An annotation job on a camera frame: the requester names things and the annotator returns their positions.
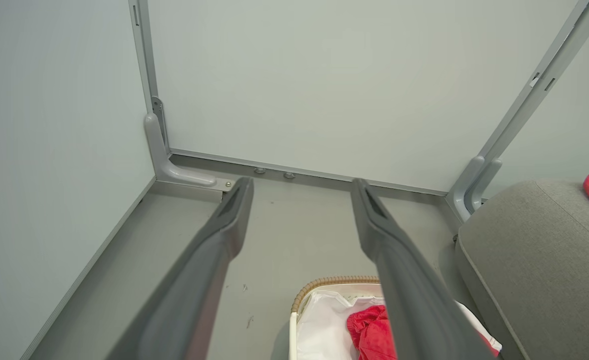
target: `floor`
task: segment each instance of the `floor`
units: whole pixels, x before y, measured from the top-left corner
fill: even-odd
[[[242,168],[237,175],[221,173],[199,161],[185,165],[230,178],[247,173]],[[209,360],[287,360],[290,307],[304,285],[328,276],[377,275],[359,247],[347,186],[320,178],[256,175],[244,247],[228,268]],[[380,193],[452,297],[477,312],[453,263],[457,223],[445,199],[398,190]],[[32,359],[105,358],[217,200],[213,191],[153,186]]]

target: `white partition panel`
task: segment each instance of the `white partition panel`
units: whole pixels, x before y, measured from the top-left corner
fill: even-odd
[[[589,174],[589,38],[501,159],[485,198],[522,180]]]
[[[169,145],[448,191],[576,0],[149,0]]]
[[[0,360],[29,356],[154,178],[130,18],[0,0]]]

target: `upholstered fabric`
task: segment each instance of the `upholstered fabric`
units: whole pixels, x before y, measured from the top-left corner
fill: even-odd
[[[526,181],[459,230],[456,260],[505,360],[589,359],[589,198]]]

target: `brown wicker trim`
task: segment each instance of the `brown wicker trim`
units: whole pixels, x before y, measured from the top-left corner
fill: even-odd
[[[308,284],[304,286],[301,291],[299,291],[299,294],[297,294],[297,296],[294,298],[294,303],[292,303],[292,310],[290,310],[290,313],[299,312],[299,305],[301,305],[301,301],[304,300],[306,294],[308,294],[312,289],[323,287],[324,285],[349,283],[379,284],[379,278],[377,276],[333,276],[318,278],[315,281],[308,282]]]

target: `white basket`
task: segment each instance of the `white basket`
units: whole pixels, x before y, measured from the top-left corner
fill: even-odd
[[[297,321],[299,321],[299,316],[306,311],[310,296],[320,290],[337,292],[347,300],[356,297],[384,297],[377,276],[334,276],[318,278],[309,282],[299,291],[292,304],[292,310],[290,310],[289,360],[297,360]]]

